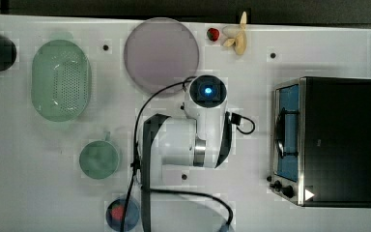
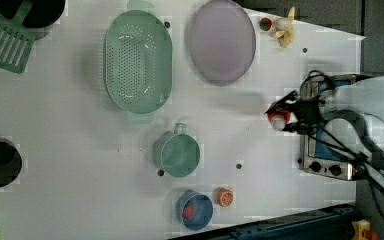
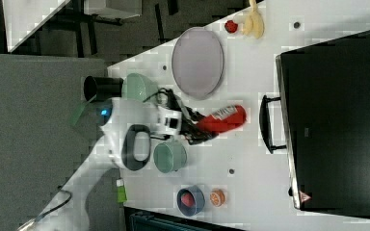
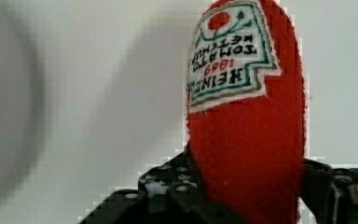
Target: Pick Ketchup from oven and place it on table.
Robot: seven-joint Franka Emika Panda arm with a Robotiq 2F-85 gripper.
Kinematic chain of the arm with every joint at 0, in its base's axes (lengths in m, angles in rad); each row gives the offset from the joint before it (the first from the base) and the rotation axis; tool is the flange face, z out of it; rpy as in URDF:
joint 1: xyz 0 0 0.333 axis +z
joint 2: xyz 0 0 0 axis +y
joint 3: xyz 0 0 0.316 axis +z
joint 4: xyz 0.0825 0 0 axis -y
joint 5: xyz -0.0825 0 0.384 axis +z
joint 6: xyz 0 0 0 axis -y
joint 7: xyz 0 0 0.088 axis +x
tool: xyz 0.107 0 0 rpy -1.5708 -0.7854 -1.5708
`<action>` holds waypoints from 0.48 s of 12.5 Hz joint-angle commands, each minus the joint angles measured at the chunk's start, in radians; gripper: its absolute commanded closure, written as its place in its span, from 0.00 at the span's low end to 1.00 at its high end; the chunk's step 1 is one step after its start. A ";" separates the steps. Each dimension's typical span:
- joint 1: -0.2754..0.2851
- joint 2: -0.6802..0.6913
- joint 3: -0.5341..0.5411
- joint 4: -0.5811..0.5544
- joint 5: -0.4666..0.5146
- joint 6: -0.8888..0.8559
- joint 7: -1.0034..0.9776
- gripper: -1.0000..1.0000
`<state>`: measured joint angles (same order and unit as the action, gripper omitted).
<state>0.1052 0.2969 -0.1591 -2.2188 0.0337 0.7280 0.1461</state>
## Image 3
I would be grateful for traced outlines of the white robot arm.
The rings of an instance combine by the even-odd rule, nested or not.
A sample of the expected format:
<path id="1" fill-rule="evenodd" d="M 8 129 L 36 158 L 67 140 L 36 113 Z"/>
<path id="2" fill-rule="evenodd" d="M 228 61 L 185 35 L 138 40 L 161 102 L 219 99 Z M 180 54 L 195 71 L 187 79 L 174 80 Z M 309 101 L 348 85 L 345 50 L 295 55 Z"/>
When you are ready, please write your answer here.
<path id="1" fill-rule="evenodd" d="M 190 145 L 214 138 L 212 132 L 196 126 L 203 115 L 186 107 L 172 90 L 161 88 L 158 92 L 166 96 L 166 103 L 153 103 L 150 97 L 109 99 L 100 126 L 103 136 L 87 159 L 59 187 L 46 207 L 16 231 L 89 231 L 86 201 L 93 187 L 112 168 L 143 168 L 147 161 L 138 159 L 140 147 L 149 155 L 153 136 L 167 140 L 182 135 Z"/>

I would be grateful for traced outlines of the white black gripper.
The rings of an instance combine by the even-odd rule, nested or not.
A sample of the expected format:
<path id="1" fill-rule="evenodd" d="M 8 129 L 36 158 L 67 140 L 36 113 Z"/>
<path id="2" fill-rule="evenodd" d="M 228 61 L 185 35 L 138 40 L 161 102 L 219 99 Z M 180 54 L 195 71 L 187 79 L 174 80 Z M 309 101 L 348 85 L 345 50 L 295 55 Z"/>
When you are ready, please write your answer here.
<path id="1" fill-rule="evenodd" d="M 204 115 L 186 107 L 181 98 L 172 90 L 159 90 L 165 97 L 163 104 L 158 104 L 158 116 L 155 134 L 157 136 L 184 136 L 190 145 L 197 145 L 217 137 L 215 133 L 196 131 L 190 132 L 192 122 L 199 122 Z"/>

